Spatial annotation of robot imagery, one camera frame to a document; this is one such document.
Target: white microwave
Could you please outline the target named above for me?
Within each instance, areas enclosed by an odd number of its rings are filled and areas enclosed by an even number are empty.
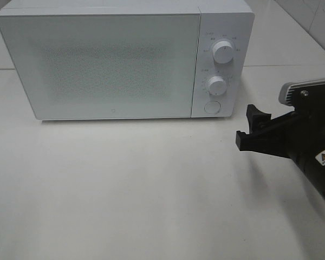
[[[12,0],[0,31],[37,119],[230,116],[243,0]]]

